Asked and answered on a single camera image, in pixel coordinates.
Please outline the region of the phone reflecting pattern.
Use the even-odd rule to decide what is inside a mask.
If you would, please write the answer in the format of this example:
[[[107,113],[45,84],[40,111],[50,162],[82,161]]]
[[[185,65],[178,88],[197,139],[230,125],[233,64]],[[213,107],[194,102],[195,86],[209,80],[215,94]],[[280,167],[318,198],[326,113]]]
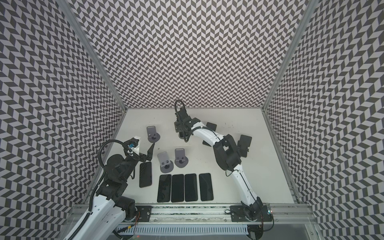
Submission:
[[[140,164],[139,187],[149,187],[152,185],[152,182],[152,163],[146,162]]]

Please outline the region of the purple phone stand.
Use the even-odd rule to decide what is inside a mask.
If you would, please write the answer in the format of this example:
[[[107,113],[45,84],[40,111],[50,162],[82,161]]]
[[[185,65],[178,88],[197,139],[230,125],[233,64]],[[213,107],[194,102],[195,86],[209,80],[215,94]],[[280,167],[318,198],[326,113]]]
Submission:
[[[185,199],[185,178],[184,175],[173,175],[172,176],[172,192],[171,192],[171,202],[179,203],[183,202]]]

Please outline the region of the black phone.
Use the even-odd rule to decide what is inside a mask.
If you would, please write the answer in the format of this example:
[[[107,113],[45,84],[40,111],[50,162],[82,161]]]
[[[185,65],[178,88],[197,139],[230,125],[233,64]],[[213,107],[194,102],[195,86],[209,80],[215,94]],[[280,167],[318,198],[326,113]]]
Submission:
[[[185,201],[195,202],[198,200],[197,175],[185,175]]]
[[[199,184],[201,201],[212,201],[214,199],[214,193],[211,174],[199,174]]]

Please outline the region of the black folding phone stand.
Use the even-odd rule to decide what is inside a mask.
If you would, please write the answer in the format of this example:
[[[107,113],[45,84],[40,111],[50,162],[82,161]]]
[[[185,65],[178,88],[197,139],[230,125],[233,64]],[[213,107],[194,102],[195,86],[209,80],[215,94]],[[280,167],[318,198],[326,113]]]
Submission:
[[[238,140],[238,150],[240,152],[240,156],[243,158],[246,158],[248,156],[249,147],[251,146],[252,137],[241,135],[240,139]]]

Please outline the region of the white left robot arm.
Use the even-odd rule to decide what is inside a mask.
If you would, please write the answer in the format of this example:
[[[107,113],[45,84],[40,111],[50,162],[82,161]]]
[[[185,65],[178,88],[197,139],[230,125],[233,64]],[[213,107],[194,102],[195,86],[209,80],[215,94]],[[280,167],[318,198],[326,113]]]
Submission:
[[[124,154],[115,154],[103,161],[104,148],[112,143],[120,145]],[[140,153],[140,137],[128,141],[108,140],[98,151],[99,165],[103,169],[101,178],[92,190],[88,209],[65,236],[66,240],[106,240],[111,234],[119,236],[117,227],[124,221],[136,225],[140,211],[135,200],[124,197],[128,179],[138,163],[150,162],[155,145],[146,154]]]

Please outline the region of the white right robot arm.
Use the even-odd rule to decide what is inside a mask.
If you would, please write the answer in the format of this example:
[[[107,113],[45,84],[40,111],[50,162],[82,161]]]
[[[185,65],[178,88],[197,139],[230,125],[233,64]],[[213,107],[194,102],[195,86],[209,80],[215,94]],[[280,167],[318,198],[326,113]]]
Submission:
[[[245,217],[249,221],[256,221],[262,215],[263,202],[252,189],[241,161],[241,153],[231,135],[221,135],[203,124],[197,118],[191,118],[185,107],[175,107],[175,131],[188,142],[191,136],[201,138],[214,151],[218,166],[225,172],[229,171],[240,194]]]

